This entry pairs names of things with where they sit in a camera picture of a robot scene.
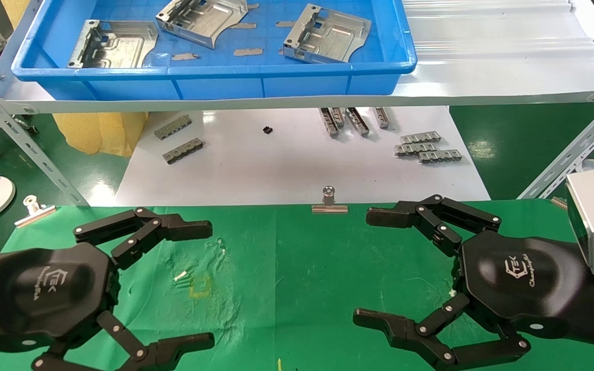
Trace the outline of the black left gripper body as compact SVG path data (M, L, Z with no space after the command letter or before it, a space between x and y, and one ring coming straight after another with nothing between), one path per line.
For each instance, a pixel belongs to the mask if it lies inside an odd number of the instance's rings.
M111 258L90 243L0 254L0 352L84 345L120 288Z

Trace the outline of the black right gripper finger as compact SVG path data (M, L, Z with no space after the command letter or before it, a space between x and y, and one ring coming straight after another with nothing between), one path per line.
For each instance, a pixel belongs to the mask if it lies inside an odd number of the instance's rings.
M399 200L391 208L372 207L366 212L370 226L415 228L448 257L459 256L462 237L450 225L478 234L484 230L497 232L502 219L441 195L420 201Z
M498 340L448 347L438 334L452 324L471 305L462 293L434 310L421 322L403 317L357 308L353 323L382 331L393 348L417 353L435 370L465 370L516 362L531 350L530 343L509 324L494 325Z

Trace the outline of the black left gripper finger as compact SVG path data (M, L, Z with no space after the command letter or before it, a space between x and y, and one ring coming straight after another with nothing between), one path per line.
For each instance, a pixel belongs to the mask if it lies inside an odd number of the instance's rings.
M111 312L104 311L96 319L97 325L129 355L118 370L175 370L181 357L189 352L213 348L212 333L175 336L143 345ZM31 364L33 370L94 370L94 368L64 359L68 345L55 343Z
M179 214L156 214L142 207L92 221L74 230L76 242L94 246L125 237L125 241L111 251L111 260L119 269L130 268L163 240L200 240L212 234L210 221L187 222Z

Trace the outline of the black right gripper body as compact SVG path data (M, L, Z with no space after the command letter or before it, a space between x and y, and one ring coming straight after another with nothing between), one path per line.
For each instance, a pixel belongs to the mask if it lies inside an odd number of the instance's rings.
M470 300L466 313L486 330L579 336L586 265L575 244L485 231L462 244L459 266L460 289Z

